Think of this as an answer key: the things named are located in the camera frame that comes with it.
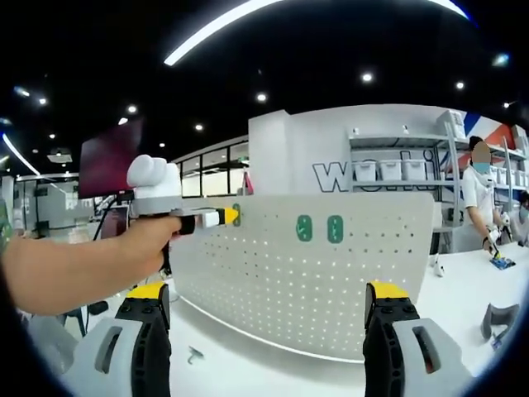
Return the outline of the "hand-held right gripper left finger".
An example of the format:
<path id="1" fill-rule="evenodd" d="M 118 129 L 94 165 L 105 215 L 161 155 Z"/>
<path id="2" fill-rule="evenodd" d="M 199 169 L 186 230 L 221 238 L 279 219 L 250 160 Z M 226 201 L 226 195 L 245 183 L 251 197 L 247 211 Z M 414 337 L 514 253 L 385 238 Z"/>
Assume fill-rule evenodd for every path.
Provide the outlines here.
<path id="1" fill-rule="evenodd" d="M 74 396 L 169 396 L 169 286 L 141 285 L 74 350 Z"/>

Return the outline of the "person's left hand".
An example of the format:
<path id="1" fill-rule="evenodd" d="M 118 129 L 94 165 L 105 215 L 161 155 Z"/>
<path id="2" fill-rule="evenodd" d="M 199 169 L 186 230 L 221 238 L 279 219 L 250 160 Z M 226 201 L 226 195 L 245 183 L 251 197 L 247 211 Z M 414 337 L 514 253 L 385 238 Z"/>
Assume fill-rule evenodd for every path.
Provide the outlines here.
<path id="1" fill-rule="evenodd" d="M 160 270 L 164 264 L 164 248 L 179 234 L 180 218 L 140 218 L 120 235 L 118 258 L 129 265 L 140 278 Z"/>

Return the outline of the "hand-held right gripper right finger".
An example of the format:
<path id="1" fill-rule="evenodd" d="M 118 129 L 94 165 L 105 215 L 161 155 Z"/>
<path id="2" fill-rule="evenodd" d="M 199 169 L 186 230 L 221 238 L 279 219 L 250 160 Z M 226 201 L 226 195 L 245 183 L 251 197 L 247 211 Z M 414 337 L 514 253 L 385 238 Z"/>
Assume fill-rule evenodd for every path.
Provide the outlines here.
<path id="1" fill-rule="evenodd" d="M 391 283 L 366 285 L 363 356 L 366 396 L 460 396 L 474 379 L 458 343 Z"/>

